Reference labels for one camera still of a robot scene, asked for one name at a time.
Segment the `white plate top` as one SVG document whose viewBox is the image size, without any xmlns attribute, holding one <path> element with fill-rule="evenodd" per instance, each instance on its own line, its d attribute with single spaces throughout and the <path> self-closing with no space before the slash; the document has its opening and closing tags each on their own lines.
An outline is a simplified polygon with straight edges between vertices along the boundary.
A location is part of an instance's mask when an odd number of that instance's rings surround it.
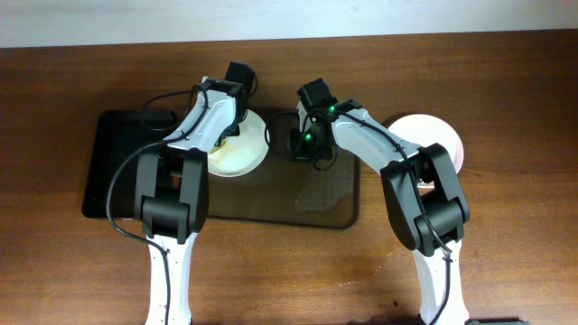
<svg viewBox="0 0 578 325">
<path fill-rule="evenodd" d="M 253 171 L 266 157 L 266 123 L 254 111 L 239 125 L 240 134 L 230 136 L 215 146 L 208 155 L 209 173 L 225 178 L 242 176 Z"/>
</svg>

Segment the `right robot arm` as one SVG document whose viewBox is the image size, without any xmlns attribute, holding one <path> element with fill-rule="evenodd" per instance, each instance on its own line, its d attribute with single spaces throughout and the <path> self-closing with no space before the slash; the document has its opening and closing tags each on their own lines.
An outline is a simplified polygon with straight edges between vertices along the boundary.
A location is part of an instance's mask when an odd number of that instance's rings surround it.
<svg viewBox="0 0 578 325">
<path fill-rule="evenodd" d="M 415 261 L 423 323 L 468 323 L 460 257 L 471 210 L 447 150 L 393 134 L 359 102 L 339 101 L 323 79 L 304 84 L 297 97 L 291 155 L 317 162 L 341 149 L 378 173 L 390 227 Z"/>
</svg>

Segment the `white plate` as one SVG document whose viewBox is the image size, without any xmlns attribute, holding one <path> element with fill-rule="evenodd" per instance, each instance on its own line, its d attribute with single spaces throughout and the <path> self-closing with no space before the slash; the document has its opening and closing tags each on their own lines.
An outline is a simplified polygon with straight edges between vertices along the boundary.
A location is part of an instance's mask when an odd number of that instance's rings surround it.
<svg viewBox="0 0 578 325">
<path fill-rule="evenodd" d="M 458 133 L 441 118 L 426 114 L 412 114 L 396 119 L 388 128 L 391 133 L 422 147 L 434 143 L 442 145 L 459 173 L 464 161 L 464 147 Z"/>
<path fill-rule="evenodd" d="M 266 157 L 266 123 L 254 111 L 239 125 L 240 134 L 230 136 L 215 146 L 208 155 L 209 173 L 225 178 L 242 176 L 253 171 Z"/>
</svg>

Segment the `white plate bottom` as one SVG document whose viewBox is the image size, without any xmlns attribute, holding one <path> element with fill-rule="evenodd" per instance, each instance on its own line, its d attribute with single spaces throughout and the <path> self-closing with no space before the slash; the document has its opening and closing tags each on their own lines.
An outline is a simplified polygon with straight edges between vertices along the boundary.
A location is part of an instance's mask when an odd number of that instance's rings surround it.
<svg viewBox="0 0 578 325">
<path fill-rule="evenodd" d="M 412 114 L 396 119 L 388 128 L 391 133 L 422 147 L 434 143 L 442 145 L 459 173 L 464 161 L 464 147 L 458 133 L 441 118 L 426 114 Z"/>
</svg>

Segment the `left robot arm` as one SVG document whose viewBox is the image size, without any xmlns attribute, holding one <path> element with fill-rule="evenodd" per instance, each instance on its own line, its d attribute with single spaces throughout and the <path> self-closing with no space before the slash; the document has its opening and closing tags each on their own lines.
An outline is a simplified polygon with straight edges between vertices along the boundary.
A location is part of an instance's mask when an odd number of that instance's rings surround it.
<svg viewBox="0 0 578 325">
<path fill-rule="evenodd" d="M 231 62 L 224 78 L 195 85 L 180 124 L 138 158 L 135 216 L 149 242 L 149 324 L 189 324 L 191 258 L 209 212 L 209 153 L 240 134 L 256 73 Z"/>
</svg>

